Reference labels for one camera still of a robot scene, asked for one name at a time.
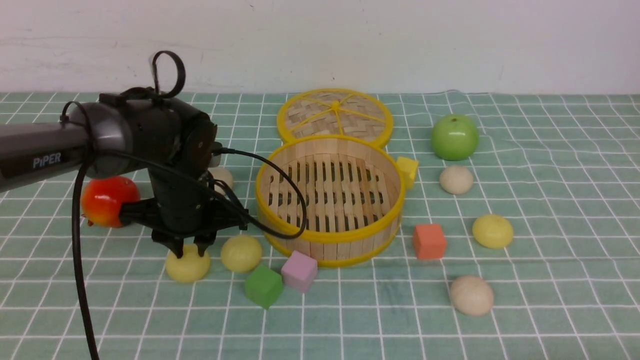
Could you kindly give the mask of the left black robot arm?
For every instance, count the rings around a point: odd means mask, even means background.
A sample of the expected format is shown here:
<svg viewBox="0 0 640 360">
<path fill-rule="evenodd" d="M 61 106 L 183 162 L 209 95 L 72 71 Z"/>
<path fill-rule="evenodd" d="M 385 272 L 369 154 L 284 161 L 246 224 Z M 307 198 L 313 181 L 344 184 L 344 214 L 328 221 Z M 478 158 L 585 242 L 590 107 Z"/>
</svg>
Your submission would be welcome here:
<svg viewBox="0 0 640 360">
<path fill-rule="evenodd" d="M 124 224 L 151 229 L 151 239 L 182 256 L 194 238 L 199 255 L 217 232 L 244 230 L 249 212 L 214 190 L 209 166 L 218 127 L 210 116 L 178 99 L 125 99 L 101 95 L 58 122 L 1 126 L 1 191 L 70 173 L 84 166 L 92 179 L 146 169 L 152 198 L 116 211 Z"/>
</svg>

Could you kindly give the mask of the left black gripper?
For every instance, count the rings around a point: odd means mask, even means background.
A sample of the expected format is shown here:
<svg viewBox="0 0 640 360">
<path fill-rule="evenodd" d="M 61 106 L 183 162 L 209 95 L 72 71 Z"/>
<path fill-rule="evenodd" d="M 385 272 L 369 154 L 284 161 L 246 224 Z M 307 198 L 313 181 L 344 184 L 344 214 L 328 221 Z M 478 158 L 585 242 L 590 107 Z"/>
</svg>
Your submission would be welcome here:
<svg viewBox="0 0 640 360">
<path fill-rule="evenodd" d="M 194 237 L 198 256 L 217 238 L 217 232 L 236 227 L 247 230 L 249 211 L 238 197 L 220 181 L 226 196 L 214 189 L 217 182 L 208 170 L 195 181 L 187 181 L 168 171 L 149 168 L 151 198 L 124 203 L 119 219 L 126 224 L 139 224 L 151 229 L 151 239 L 165 245 L 181 259 L 184 239 Z"/>
</svg>

